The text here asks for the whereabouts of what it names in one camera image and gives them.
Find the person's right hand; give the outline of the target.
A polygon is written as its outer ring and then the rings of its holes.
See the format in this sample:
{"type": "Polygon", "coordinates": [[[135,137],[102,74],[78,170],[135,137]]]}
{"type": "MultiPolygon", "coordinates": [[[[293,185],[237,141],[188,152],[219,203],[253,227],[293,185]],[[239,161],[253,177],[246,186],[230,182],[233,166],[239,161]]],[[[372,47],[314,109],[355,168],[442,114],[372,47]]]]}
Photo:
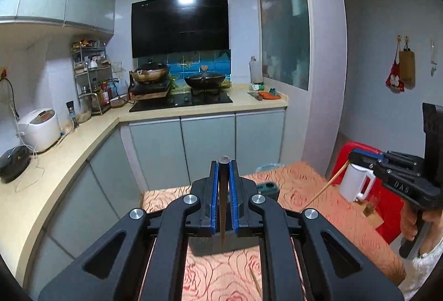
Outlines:
{"type": "MultiPolygon", "coordinates": [[[[422,214],[422,219],[430,223],[430,229],[420,247],[419,255],[429,254],[442,239],[442,210],[428,210],[422,214]]],[[[403,201],[400,229],[402,235],[413,241],[418,235],[418,211],[407,200],[403,201]]]]}

